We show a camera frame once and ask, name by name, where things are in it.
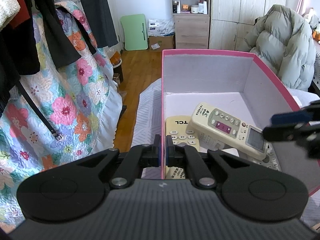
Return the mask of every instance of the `wardrobe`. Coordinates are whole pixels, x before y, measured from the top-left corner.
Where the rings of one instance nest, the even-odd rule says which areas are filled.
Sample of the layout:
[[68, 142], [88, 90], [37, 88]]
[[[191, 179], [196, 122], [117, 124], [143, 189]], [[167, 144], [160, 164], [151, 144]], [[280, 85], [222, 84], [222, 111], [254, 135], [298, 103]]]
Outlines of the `wardrobe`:
[[286, 0], [211, 0], [209, 49], [237, 50], [255, 19]]

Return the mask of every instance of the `white plastic bag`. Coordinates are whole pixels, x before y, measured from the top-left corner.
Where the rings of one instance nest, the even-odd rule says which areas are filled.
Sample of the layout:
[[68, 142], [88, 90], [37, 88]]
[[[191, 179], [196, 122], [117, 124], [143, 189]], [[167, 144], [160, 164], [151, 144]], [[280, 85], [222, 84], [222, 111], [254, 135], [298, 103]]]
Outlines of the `white plastic bag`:
[[174, 20], [149, 19], [148, 35], [165, 36], [175, 32]]

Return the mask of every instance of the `white fleece fabric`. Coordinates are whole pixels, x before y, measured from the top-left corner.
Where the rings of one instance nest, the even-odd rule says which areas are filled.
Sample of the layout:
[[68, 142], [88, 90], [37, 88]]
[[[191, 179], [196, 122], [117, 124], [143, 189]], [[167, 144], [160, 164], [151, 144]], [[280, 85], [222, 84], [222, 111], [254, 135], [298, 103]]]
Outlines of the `white fleece fabric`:
[[0, 30], [3, 29], [20, 10], [17, 0], [0, 0]]

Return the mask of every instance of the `cardboard box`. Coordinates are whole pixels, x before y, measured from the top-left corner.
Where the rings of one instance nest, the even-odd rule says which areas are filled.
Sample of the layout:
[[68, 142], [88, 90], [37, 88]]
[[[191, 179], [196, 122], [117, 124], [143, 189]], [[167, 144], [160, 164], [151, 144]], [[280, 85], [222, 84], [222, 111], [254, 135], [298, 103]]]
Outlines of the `cardboard box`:
[[149, 49], [154, 52], [161, 52], [164, 49], [175, 49], [175, 35], [149, 36]]
[[[165, 120], [193, 114], [201, 102], [215, 106], [261, 129], [274, 114], [300, 108], [276, 75], [255, 54], [211, 49], [163, 51], [162, 176], [165, 176]], [[273, 143], [282, 172], [307, 186], [310, 195], [320, 186], [317, 160], [307, 159], [294, 142]], [[200, 151], [207, 149], [200, 143]]]

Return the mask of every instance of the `shelf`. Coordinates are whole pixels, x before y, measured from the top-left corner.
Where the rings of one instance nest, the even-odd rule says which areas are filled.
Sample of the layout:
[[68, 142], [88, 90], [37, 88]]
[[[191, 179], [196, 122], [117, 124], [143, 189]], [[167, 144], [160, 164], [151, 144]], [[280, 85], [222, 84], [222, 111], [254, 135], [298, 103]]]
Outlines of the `shelf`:
[[203, 13], [173, 13], [173, 15], [185, 15], [185, 16], [195, 16], [195, 17], [204, 17], [209, 16], [209, 14], [203, 14]]

